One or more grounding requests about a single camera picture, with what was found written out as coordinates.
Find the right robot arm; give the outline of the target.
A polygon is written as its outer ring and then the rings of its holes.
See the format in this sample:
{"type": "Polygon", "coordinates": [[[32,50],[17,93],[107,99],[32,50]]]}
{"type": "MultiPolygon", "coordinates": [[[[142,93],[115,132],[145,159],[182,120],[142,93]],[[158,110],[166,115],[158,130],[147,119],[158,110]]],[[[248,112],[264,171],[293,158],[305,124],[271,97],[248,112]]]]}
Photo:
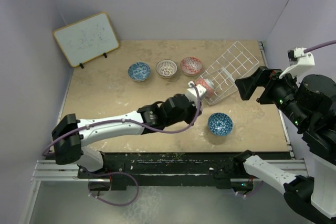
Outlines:
{"type": "Polygon", "coordinates": [[[279,191],[294,212],[313,223],[335,223],[335,82],[310,74],[297,84],[292,74],[259,67],[235,85],[242,100],[249,100],[256,88],[264,89],[257,102],[275,105],[296,127],[316,171],[312,177],[288,173],[246,150],[235,157],[234,173],[261,179],[279,191]]]}

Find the black floral bowl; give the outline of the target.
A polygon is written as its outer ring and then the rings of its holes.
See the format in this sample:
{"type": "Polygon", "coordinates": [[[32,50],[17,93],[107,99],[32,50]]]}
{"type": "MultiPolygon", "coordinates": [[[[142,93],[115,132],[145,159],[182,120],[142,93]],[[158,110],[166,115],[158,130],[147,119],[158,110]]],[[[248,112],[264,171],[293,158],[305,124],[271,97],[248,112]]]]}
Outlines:
{"type": "Polygon", "coordinates": [[[199,78],[195,83],[202,85],[207,90],[207,98],[211,98],[214,95],[214,84],[209,79],[199,78]]]}

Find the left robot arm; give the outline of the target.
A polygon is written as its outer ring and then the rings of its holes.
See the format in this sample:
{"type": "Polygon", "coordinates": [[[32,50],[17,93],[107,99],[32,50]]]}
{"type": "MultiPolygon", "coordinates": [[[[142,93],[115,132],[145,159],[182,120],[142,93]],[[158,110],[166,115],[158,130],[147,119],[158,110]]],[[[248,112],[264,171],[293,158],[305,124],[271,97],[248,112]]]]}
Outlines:
{"type": "Polygon", "coordinates": [[[103,119],[77,119],[67,114],[52,131],[55,161],[58,165],[76,163],[96,178],[104,177],[108,165],[104,154],[89,148],[89,145],[109,138],[164,133],[166,127],[185,122],[191,127],[201,114],[202,100],[176,94],[164,102],[143,106],[120,116],[103,119]]]}

